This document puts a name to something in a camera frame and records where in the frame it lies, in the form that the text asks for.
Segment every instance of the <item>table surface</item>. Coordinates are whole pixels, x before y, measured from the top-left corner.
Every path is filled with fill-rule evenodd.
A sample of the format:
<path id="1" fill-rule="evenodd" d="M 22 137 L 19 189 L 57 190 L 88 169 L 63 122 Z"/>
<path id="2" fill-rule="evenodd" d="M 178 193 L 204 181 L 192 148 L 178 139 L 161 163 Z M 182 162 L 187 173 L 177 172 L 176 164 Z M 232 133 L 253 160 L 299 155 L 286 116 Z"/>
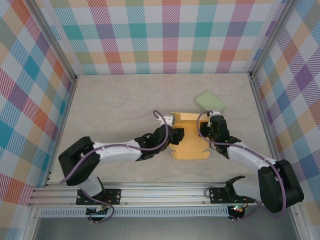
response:
<path id="1" fill-rule="evenodd" d="M 230 135 L 271 157 L 250 83 L 245 73 L 81 75 L 64 128 L 58 155 L 84 136 L 94 142 L 121 143 L 160 126 L 152 111 L 200 113 L 195 97 L 211 91 L 223 103 Z M 152 159 L 99 165 L 102 182 L 225 182 L 253 175 L 241 164 L 212 149 L 207 159 L 176 160 L 172 149 Z M 63 179 L 58 161 L 51 182 Z"/>

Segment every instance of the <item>green block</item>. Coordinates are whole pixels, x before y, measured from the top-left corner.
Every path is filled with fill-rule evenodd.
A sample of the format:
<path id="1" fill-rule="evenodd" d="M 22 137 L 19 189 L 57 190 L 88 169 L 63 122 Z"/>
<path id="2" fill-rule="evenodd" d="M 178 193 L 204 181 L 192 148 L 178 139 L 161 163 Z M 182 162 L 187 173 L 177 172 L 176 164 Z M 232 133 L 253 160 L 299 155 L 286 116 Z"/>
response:
<path id="1" fill-rule="evenodd" d="M 201 112 L 216 110 L 222 113 L 226 109 L 226 105 L 214 96 L 210 91 L 206 91 L 200 96 L 196 97 L 194 104 L 201 110 Z"/>

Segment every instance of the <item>purple cable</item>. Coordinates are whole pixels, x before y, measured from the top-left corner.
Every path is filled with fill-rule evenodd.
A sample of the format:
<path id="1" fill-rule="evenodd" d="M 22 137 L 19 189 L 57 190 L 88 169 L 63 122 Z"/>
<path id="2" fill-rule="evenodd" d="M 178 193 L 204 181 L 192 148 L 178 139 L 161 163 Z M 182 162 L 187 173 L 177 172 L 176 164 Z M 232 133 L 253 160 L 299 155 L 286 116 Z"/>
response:
<path id="1" fill-rule="evenodd" d="M 94 199 L 93 197 L 89 196 L 89 194 L 87 194 L 85 191 L 83 191 L 83 190 L 81 190 L 81 191 L 83 192 L 83 194 L 84 194 L 88 199 L 90 199 L 90 200 L 92 200 L 92 201 L 94 201 L 94 202 L 96 202 L 96 203 L 103 204 L 103 205 L 106 205 L 106 206 L 109 206 L 110 208 L 112 208 L 112 213 L 111 213 L 111 215 L 104 217 L 104 218 L 103 218 L 102 220 L 100 220 L 100 221 L 93 221 L 92 218 L 91 218 L 91 216 L 92 216 L 93 213 L 91 213 L 91 214 L 89 215 L 89 219 L 90 219 L 91 223 L 95 223 L 95 224 L 103 223 L 103 222 L 109 220 L 109 219 L 115 214 L 116 210 L 115 210 L 115 207 L 114 207 L 112 204 L 110 204 L 110 203 L 108 203 L 108 202 L 104 202 L 104 201 L 100 201 L 100 200 Z"/>
<path id="2" fill-rule="evenodd" d="M 208 143 L 211 143 L 211 144 L 215 144 L 215 145 L 224 145 L 224 146 L 232 146 L 232 147 L 235 147 L 235 148 L 239 148 L 239 149 L 244 149 L 250 153 L 252 153 L 253 155 L 257 156 L 258 158 L 264 160 L 267 164 L 270 165 L 270 167 L 272 168 L 272 170 L 274 171 L 276 177 L 278 178 L 279 180 L 279 183 L 280 183 L 280 188 L 281 188 L 281 193 L 282 193 L 282 210 L 281 210 L 281 213 L 279 215 L 274 215 L 273 213 L 271 213 L 270 211 L 268 211 L 266 208 L 262 208 L 264 209 L 266 212 L 268 212 L 268 214 L 273 217 L 273 218 L 281 218 L 283 217 L 283 215 L 285 214 L 286 212 L 286 203 L 287 203 L 287 200 L 286 200 L 286 192 L 285 192 L 285 186 L 284 186 L 284 183 L 282 182 L 282 179 L 281 179 L 281 176 L 280 174 L 278 173 L 277 169 L 275 168 L 275 166 L 272 165 L 271 162 L 269 162 L 267 159 L 265 159 L 265 157 L 261 156 L 259 153 L 247 148 L 247 147 L 242 147 L 240 145 L 236 145 L 236 144 L 231 144 L 231 143 L 224 143 L 224 142 L 215 142 L 215 141 L 210 141 L 209 139 L 206 139 L 200 132 L 200 118 L 203 114 L 206 114 L 206 113 L 213 113 L 213 111 L 204 111 L 202 112 L 199 117 L 197 118 L 196 120 L 196 130 L 198 131 L 199 133 L 199 136 L 202 137 L 206 142 Z M 258 208 L 262 207 L 262 203 L 257 203 L 258 204 Z M 247 219 L 249 217 L 251 217 L 253 214 L 255 214 L 257 212 L 257 210 L 254 210 L 251 214 L 241 218 L 242 220 L 244 219 Z"/>
<path id="3" fill-rule="evenodd" d="M 88 156 L 90 156 L 91 154 L 93 154 L 96 151 L 99 151 L 101 149 L 107 149 L 107 148 L 112 148 L 112 147 L 125 147 L 125 148 L 129 148 L 129 149 L 136 149 L 136 150 L 142 150 L 142 151 L 153 151 L 153 150 L 157 150 L 157 149 L 161 148 L 167 142 L 168 135 L 169 135 L 169 129 L 168 129 L 168 124 L 167 124 L 164 116 L 159 111 L 154 110 L 153 111 L 153 115 L 157 119 L 159 118 L 159 116 L 157 116 L 156 114 L 158 114 L 162 118 L 162 120 L 164 122 L 164 125 L 165 125 L 165 137 L 164 137 L 163 142 L 160 143 L 158 146 L 155 146 L 155 147 L 152 147 L 152 148 L 143 148 L 143 147 L 136 147 L 136 146 L 130 146 L 130 145 L 126 145 L 126 144 L 116 143 L 116 144 L 110 144 L 110 145 L 97 147 L 97 148 L 89 151 L 87 154 L 85 154 L 80 159 L 80 161 L 78 161 L 78 163 L 74 166 L 74 168 L 70 171 L 70 173 L 63 180 L 60 181 L 60 184 L 63 184 L 66 181 L 68 181 L 72 177 L 72 175 L 75 173 L 75 171 L 78 169 L 78 167 L 83 163 L 84 160 L 86 160 L 86 158 Z"/>

